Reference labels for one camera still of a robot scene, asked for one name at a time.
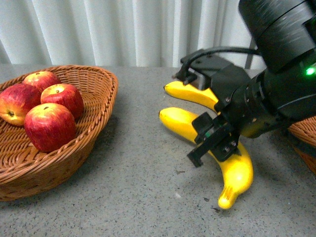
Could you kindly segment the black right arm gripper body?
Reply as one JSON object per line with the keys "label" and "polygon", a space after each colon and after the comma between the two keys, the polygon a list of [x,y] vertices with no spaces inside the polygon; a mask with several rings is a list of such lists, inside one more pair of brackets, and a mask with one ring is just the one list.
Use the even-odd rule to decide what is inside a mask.
{"label": "black right arm gripper body", "polygon": [[243,68],[230,64],[211,77],[211,90],[218,98],[215,110],[230,128],[230,134],[211,150],[217,159],[236,153],[240,136],[257,138],[288,124],[268,98],[265,75],[251,78]]}

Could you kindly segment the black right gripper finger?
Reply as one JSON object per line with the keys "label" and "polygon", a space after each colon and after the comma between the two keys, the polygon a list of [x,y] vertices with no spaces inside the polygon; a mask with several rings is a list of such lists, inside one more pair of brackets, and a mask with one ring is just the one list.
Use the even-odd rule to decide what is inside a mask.
{"label": "black right gripper finger", "polygon": [[196,167],[203,165],[201,157],[211,152],[220,161],[226,161],[235,153],[235,129],[221,115],[211,118],[205,112],[192,121],[197,132],[197,146],[187,156]]}

